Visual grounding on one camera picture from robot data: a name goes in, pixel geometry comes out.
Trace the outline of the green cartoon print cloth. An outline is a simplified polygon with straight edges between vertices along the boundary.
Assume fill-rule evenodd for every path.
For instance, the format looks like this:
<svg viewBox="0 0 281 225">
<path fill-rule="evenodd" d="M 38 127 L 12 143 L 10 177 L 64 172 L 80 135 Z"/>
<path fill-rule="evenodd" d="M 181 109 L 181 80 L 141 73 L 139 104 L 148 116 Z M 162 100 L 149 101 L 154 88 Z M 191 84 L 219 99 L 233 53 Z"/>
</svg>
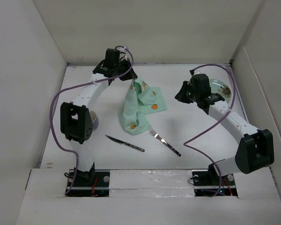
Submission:
<svg viewBox="0 0 281 225">
<path fill-rule="evenodd" d="M 140 78 L 132 80 L 124 102 L 118 112 L 119 122 L 130 135 L 138 135 L 149 129 L 147 114 L 167 110 L 159 87 L 151 87 Z"/>
</svg>

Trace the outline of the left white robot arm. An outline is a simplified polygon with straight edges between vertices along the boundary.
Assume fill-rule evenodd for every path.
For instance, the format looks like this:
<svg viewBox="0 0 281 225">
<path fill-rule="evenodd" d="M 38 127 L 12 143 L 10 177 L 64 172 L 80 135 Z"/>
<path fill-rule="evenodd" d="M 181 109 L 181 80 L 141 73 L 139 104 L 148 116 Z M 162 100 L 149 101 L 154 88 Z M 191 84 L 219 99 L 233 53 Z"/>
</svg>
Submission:
<svg viewBox="0 0 281 225">
<path fill-rule="evenodd" d="M 132 68 L 133 58 L 127 54 L 129 51 L 124 46 L 108 48 L 105 58 L 93 70 L 90 81 L 80 85 L 79 95 L 60 106 L 60 131 L 70 141 L 70 151 L 78 159 L 74 170 L 65 173 L 69 186 L 90 186 L 96 180 L 95 163 L 89 149 L 89 139 L 96 125 L 91 118 L 91 108 L 115 79 L 137 78 Z"/>
</svg>

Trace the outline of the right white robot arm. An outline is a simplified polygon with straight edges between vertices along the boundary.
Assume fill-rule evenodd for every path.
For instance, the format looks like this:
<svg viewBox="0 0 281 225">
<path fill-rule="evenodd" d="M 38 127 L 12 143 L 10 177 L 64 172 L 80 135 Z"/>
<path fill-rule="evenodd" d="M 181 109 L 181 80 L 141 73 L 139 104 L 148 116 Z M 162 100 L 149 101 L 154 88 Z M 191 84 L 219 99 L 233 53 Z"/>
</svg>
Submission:
<svg viewBox="0 0 281 225">
<path fill-rule="evenodd" d="M 249 174 L 274 163 L 273 135 L 268 129 L 258 129 L 239 114 L 232 112 L 225 98 L 213 93 L 206 74 L 193 75 L 184 81 L 175 99 L 182 103 L 196 103 L 207 115 L 217 120 L 235 139 L 235 156 L 209 165 L 203 176 L 217 185 L 224 176 L 234 173 Z"/>
</svg>

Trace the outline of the green floral plate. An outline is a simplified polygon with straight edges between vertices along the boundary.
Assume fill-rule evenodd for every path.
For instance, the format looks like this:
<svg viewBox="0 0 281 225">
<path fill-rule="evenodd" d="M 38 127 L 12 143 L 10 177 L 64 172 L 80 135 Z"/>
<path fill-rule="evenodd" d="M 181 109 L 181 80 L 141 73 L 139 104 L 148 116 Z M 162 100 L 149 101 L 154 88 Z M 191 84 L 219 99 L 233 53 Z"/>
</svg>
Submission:
<svg viewBox="0 0 281 225">
<path fill-rule="evenodd" d="M 211 88 L 212 97 L 215 97 L 216 94 L 219 94 L 227 103 L 230 101 L 232 91 L 227 84 L 217 79 L 209 79 L 209 86 Z"/>
</svg>

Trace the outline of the purple ceramic mug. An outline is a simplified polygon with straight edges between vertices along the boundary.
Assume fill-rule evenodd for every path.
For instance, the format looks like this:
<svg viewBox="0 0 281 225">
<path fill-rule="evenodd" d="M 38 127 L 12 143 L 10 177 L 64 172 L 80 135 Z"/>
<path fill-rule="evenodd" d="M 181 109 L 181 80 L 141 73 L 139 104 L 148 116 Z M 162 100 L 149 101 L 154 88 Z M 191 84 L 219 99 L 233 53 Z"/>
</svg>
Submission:
<svg viewBox="0 0 281 225">
<path fill-rule="evenodd" d="M 90 110 L 89 113 L 90 113 L 90 117 L 91 117 L 91 121 L 92 121 L 93 130 L 96 130 L 98 128 L 98 125 L 99 125 L 98 116 L 92 110 Z"/>
</svg>

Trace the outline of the black handled table knife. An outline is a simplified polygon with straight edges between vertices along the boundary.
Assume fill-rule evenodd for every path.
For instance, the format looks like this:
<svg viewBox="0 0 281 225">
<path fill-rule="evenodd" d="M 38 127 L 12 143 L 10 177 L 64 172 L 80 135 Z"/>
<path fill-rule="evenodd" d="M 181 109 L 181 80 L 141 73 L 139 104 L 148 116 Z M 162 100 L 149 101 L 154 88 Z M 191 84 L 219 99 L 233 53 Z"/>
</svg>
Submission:
<svg viewBox="0 0 281 225">
<path fill-rule="evenodd" d="M 122 141 L 122 140 L 116 139 L 116 138 L 111 137 L 111 136 L 109 136 L 109 135 L 105 135 L 105 136 L 106 136 L 107 138 L 109 138 L 110 140 L 116 142 L 116 143 L 119 143 L 119 144 L 122 144 L 122 145 L 126 145 L 126 146 L 128 146 L 128 147 L 131 147 L 131 148 L 136 149 L 136 150 L 141 151 L 141 152 L 145 152 L 145 150 L 144 150 L 143 148 L 140 148 L 140 147 L 135 146 L 135 145 L 133 145 L 133 144 L 130 144 L 130 143 L 124 142 L 124 141 Z"/>
</svg>

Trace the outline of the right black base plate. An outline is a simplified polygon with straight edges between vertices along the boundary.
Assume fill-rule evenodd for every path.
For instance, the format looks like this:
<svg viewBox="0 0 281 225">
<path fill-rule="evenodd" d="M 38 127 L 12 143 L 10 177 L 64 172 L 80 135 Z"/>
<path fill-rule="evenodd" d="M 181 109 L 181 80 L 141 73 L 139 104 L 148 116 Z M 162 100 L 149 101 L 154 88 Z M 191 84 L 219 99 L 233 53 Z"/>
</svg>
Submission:
<svg viewBox="0 0 281 225">
<path fill-rule="evenodd" d="M 222 177 L 220 184 L 219 178 L 211 178 L 207 170 L 191 170 L 192 175 L 188 183 L 193 186 L 196 197 L 208 196 L 211 197 L 219 192 L 216 196 L 235 196 L 238 197 L 236 183 L 233 174 L 228 174 Z"/>
</svg>

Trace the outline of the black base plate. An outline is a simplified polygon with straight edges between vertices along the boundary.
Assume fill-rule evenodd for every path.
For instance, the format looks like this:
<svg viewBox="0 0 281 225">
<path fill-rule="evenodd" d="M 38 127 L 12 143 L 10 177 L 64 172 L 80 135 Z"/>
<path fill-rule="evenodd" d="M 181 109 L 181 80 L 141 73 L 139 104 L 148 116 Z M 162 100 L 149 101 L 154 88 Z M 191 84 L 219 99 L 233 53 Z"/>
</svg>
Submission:
<svg viewBox="0 0 281 225">
<path fill-rule="evenodd" d="M 110 170 L 96 170 L 92 181 L 83 179 L 76 175 L 74 184 L 72 176 L 74 171 L 70 171 L 70 177 L 67 176 L 66 196 L 68 197 L 109 197 Z"/>
<path fill-rule="evenodd" d="M 208 196 L 211 197 L 219 192 L 216 196 L 235 196 L 238 197 L 236 183 L 233 174 L 228 174 L 222 177 L 220 184 L 219 178 L 211 178 L 207 170 L 191 170 L 192 175 L 188 183 L 193 186 L 196 197 Z"/>
</svg>

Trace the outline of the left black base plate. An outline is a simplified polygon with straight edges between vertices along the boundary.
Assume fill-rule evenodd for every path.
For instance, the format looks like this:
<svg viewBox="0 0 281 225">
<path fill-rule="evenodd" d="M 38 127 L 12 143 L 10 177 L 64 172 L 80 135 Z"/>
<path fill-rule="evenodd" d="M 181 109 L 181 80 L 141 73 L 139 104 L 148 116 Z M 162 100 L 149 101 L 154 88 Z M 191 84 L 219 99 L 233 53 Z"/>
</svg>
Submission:
<svg viewBox="0 0 281 225">
<path fill-rule="evenodd" d="M 96 170 L 92 181 L 83 179 L 76 175 L 74 184 L 72 176 L 74 171 L 70 171 L 70 177 L 67 176 L 66 196 L 68 197 L 109 197 L 110 170 Z"/>
</svg>

